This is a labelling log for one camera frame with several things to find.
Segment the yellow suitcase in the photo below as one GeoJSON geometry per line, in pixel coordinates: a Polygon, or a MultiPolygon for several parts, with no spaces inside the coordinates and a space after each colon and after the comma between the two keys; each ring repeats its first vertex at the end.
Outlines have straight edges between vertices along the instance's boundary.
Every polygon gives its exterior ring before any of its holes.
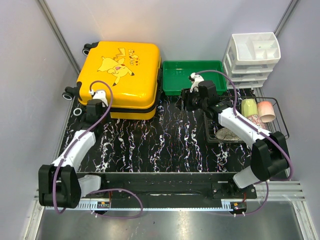
{"type": "MultiPolygon", "coordinates": [[[[112,89],[111,118],[149,120],[155,115],[162,92],[161,56],[156,45],[100,41],[86,44],[82,52],[87,57],[77,86],[66,87],[64,95],[76,96],[86,105],[92,99],[90,84],[101,80],[112,89]]],[[[95,83],[92,89],[105,90],[110,102],[110,91],[104,84],[95,83]]]]}

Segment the white plastic drawer unit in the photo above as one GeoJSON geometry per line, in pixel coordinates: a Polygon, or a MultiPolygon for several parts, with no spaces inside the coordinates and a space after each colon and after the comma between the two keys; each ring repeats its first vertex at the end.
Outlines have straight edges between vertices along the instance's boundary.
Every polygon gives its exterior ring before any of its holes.
{"type": "MultiPolygon", "coordinates": [[[[260,81],[238,81],[233,82],[237,89],[253,89],[253,88],[261,88],[264,85],[265,80],[260,81]]],[[[228,89],[233,89],[233,86],[227,82],[226,87],[228,89]]]]}
{"type": "Polygon", "coordinates": [[[265,73],[245,73],[245,74],[239,74],[239,73],[232,73],[225,63],[223,63],[223,69],[225,73],[228,75],[229,78],[233,82],[248,82],[248,81],[261,81],[261,80],[267,80],[270,72],[265,73]]]}
{"type": "Polygon", "coordinates": [[[270,73],[280,60],[273,32],[232,34],[223,62],[234,74],[270,73]]]}

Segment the pink cup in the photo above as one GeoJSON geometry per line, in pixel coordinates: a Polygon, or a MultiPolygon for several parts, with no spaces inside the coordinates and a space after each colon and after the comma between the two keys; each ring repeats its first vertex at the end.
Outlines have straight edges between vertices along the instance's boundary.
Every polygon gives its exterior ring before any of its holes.
{"type": "Polygon", "coordinates": [[[269,123],[275,120],[276,118],[275,110],[271,102],[269,101],[259,102],[257,107],[258,107],[258,115],[261,118],[263,123],[269,123]]]}

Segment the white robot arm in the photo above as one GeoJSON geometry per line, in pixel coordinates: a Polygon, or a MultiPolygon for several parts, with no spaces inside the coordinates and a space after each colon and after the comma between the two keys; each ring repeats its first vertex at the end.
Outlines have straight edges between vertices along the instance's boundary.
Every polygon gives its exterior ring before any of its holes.
{"type": "Polygon", "coordinates": [[[42,165],[39,169],[39,203],[42,206],[53,206],[53,184],[57,185],[57,205],[62,208],[75,208],[80,198],[100,189],[100,176],[89,174],[78,179],[76,172],[89,149],[96,143],[96,137],[102,132],[102,125],[99,124],[94,129],[89,128],[100,119],[107,106],[106,92],[94,92],[92,100],[87,103],[86,113],[81,118],[80,129],[75,132],[70,144],[51,165],[42,165]],[[53,175],[61,160],[63,163],[60,166],[58,180],[53,183],[53,175]]]}
{"type": "Polygon", "coordinates": [[[234,112],[229,103],[220,100],[212,81],[203,80],[195,73],[192,73],[189,79],[192,78],[194,78],[194,81],[191,81],[192,89],[187,88],[181,91],[183,108],[187,111],[202,109],[209,119],[230,129],[252,151],[250,166],[233,176],[234,189],[243,189],[259,181],[267,181],[289,167],[280,150],[262,135],[263,133],[270,137],[288,155],[286,139],[281,132],[271,133],[255,125],[238,111],[234,112]]]}

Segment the black marble tabletop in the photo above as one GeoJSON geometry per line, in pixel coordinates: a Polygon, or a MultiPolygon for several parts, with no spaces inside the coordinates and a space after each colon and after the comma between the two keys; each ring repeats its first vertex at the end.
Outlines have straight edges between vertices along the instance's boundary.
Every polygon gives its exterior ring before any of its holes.
{"type": "MultiPolygon", "coordinates": [[[[232,96],[227,91],[225,96],[232,96]]],[[[238,96],[254,96],[252,89],[238,96]]],[[[81,163],[79,172],[239,172],[249,166],[251,150],[245,143],[213,143],[205,139],[201,110],[181,111],[178,96],[161,96],[151,120],[113,119],[104,125],[81,163]]],[[[79,107],[77,101],[73,109],[79,107]]],[[[71,111],[60,154],[76,131],[79,117],[71,111]]]]}

